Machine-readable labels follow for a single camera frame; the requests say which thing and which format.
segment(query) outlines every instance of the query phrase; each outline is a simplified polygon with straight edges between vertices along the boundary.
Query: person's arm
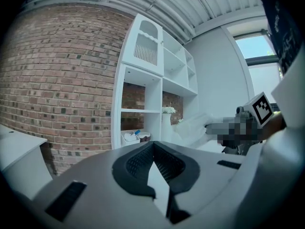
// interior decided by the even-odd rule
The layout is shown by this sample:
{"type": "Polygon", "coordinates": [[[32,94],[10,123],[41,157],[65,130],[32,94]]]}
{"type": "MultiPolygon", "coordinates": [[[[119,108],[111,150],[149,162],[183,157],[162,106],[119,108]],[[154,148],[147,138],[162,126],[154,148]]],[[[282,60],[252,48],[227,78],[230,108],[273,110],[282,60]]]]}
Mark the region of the person's arm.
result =
{"type": "Polygon", "coordinates": [[[273,116],[273,118],[263,127],[262,141],[271,137],[274,133],[283,130],[286,127],[285,120],[281,113],[273,116]]]}

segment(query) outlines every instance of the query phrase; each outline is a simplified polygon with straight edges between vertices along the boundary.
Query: dark shirt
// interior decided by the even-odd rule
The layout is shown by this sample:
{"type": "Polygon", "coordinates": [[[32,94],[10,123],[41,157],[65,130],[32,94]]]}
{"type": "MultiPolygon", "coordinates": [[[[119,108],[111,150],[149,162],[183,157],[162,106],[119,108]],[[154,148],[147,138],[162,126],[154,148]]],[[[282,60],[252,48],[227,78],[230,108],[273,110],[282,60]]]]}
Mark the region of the dark shirt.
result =
{"type": "Polygon", "coordinates": [[[304,0],[261,0],[271,30],[271,41],[283,75],[297,56],[304,38],[301,5],[304,0]]]}

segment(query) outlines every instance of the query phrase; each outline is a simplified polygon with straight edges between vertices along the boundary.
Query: white vase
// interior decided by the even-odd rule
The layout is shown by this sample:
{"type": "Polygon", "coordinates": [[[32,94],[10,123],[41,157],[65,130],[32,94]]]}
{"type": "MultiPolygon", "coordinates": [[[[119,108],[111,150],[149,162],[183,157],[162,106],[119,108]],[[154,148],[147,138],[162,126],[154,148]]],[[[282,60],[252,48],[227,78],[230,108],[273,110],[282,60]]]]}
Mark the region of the white vase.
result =
{"type": "Polygon", "coordinates": [[[172,114],[162,114],[161,141],[172,142],[173,128],[171,125],[172,114]]]}

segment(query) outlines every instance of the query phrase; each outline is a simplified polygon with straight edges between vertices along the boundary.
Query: brick wall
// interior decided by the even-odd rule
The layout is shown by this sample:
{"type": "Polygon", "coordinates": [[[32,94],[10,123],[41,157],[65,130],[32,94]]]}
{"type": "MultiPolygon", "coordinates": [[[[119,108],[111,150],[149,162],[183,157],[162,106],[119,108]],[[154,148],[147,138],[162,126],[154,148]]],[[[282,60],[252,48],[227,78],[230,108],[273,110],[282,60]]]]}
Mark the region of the brick wall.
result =
{"type": "MultiPolygon", "coordinates": [[[[124,83],[122,94],[122,108],[144,109],[145,87],[124,83]]],[[[174,107],[175,114],[171,115],[172,125],[177,124],[183,118],[183,98],[163,92],[163,107],[174,107]]],[[[122,113],[121,130],[142,129],[144,123],[143,113],[122,113]]]]}
{"type": "Polygon", "coordinates": [[[61,174],[111,149],[112,90],[133,18],[106,7],[48,6],[19,16],[0,52],[0,123],[48,139],[61,174]]]}

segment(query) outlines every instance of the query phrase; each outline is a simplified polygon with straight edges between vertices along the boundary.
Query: white shelving unit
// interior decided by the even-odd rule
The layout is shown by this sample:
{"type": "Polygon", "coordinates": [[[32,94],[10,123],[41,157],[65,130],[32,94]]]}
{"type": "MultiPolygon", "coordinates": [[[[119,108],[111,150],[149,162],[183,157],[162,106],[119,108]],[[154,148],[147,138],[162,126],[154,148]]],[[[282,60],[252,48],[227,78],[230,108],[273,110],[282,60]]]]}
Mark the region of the white shelving unit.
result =
{"type": "Polygon", "coordinates": [[[123,43],[112,101],[112,148],[121,147],[121,114],[143,113],[144,131],[161,139],[162,94],[183,97],[183,117],[198,112],[197,77],[193,57],[162,27],[137,15],[123,43]],[[122,108],[123,83],[145,87],[144,109],[122,108]]]}

